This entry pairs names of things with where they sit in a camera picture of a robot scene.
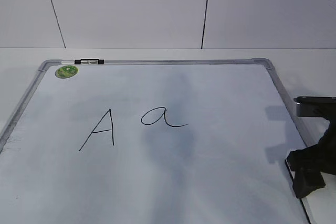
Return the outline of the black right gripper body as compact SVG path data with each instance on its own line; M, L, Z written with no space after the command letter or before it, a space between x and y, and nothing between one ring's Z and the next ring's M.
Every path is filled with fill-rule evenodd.
M318 144L316 169L335 175L335 121L331 121Z

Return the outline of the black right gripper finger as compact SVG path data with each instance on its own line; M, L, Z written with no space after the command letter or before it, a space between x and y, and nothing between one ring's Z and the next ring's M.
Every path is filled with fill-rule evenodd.
M292 188L297 198L305 198L315 190L326 185L317 159L307 149L290 151L286 157L286 165L293 173Z

